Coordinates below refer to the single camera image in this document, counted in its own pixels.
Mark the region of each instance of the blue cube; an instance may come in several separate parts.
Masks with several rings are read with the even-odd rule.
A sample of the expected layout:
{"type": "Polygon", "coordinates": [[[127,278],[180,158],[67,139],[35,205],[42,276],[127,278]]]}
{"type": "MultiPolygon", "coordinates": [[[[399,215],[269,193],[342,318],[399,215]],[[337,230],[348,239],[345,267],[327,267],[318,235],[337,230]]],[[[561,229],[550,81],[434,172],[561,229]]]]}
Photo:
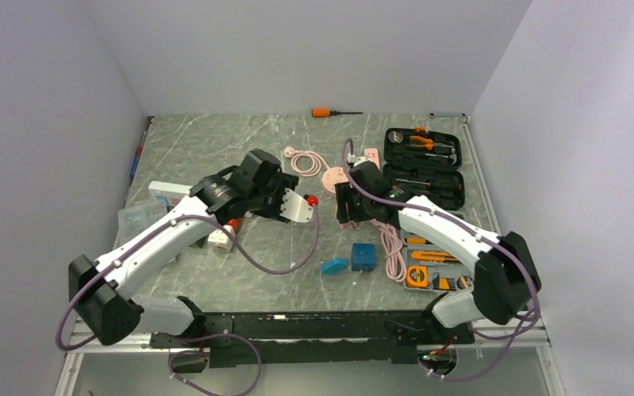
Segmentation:
{"type": "Polygon", "coordinates": [[[351,247],[351,271],[373,271],[376,268],[376,245],[354,243],[351,247]]]}

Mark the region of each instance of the red connector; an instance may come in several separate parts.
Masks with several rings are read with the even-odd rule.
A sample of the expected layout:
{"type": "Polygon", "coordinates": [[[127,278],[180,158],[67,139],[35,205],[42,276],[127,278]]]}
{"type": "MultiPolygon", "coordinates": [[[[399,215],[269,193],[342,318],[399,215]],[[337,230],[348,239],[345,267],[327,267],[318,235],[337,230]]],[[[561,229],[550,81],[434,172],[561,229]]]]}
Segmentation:
{"type": "Polygon", "coordinates": [[[316,206],[319,204],[319,200],[316,196],[307,196],[307,203],[310,204],[310,206],[316,206]]]}

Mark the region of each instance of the black tool case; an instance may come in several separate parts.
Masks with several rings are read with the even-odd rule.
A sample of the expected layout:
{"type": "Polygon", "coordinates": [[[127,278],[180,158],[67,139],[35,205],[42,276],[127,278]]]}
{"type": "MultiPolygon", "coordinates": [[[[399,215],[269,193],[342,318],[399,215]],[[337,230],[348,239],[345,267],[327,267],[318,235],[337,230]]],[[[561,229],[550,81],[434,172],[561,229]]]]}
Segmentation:
{"type": "Polygon", "coordinates": [[[462,164],[461,141],[451,134],[425,130],[421,127],[390,128],[385,132],[383,156],[387,163],[383,166],[383,175],[393,186],[408,184],[423,192],[434,204],[445,210],[458,210],[466,203],[466,188],[461,175],[456,169],[462,164]],[[399,132],[402,140],[394,143],[388,139],[390,132],[399,132]],[[432,139],[433,150],[411,148],[408,145],[412,136],[422,136],[432,139]],[[438,144],[447,144],[455,149],[455,160],[425,155],[426,153],[441,153],[438,144]],[[417,183],[406,183],[397,179],[412,182],[429,183],[430,186],[417,183]]]}

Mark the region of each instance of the tool case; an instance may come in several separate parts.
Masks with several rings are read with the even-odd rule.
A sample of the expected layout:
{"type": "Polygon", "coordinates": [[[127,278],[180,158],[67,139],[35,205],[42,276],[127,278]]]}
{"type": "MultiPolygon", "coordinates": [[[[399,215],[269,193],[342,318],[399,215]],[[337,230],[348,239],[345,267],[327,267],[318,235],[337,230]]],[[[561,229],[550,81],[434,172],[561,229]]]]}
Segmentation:
{"type": "Polygon", "coordinates": [[[463,176],[456,171],[462,164],[461,141],[456,136],[421,127],[390,128],[385,132],[383,156],[387,161],[382,168],[383,176],[393,186],[405,184],[398,179],[411,181],[406,184],[422,191],[424,196],[444,210],[458,210],[465,204],[465,183],[463,176]],[[397,134],[399,142],[391,138],[391,133],[397,134]],[[412,147],[410,139],[413,136],[431,139],[433,148],[412,147]],[[441,157],[440,150],[443,149],[449,153],[454,150],[455,159],[453,156],[441,157]]]}
{"type": "MultiPolygon", "coordinates": [[[[462,212],[450,212],[460,219],[465,219],[465,215],[462,212]]],[[[443,252],[443,250],[436,246],[436,244],[429,241],[425,243],[412,243],[408,239],[419,238],[418,235],[409,233],[404,230],[400,230],[400,238],[404,247],[402,248],[402,257],[405,258],[407,266],[407,273],[416,267],[424,267],[426,274],[426,285],[415,287],[408,285],[407,280],[402,282],[402,286],[405,289],[412,291],[428,291],[434,293],[446,293],[462,290],[465,286],[472,286],[472,274],[466,266],[460,262],[428,262],[412,258],[412,253],[416,251],[425,252],[443,252]],[[445,280],[448,288],[441,287],[441,280],[445,280]]]]}

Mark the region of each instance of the pliers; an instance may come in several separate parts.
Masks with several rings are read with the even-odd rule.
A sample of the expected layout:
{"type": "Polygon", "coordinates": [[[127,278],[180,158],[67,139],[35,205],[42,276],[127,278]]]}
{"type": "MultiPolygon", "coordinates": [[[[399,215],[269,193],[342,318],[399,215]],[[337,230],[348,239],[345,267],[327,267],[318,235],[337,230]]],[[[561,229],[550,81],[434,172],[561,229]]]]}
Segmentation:
{"type": "Polygon", "coordinates": [[[434,143],[433,139],[427,139],[427,138],[424,138],[423,136],[418,136],[416,134],[409,137],[409,147],[412,149],[418,149],[418,150],[426,149],[428,151],[431,151],[436,146],[447,149],[445,150],[446,153],[442,153],[442,154],[453,154],[456,152],[456,149],[453,148],[453,146],[451,146],[450,144],[434,143]]]}

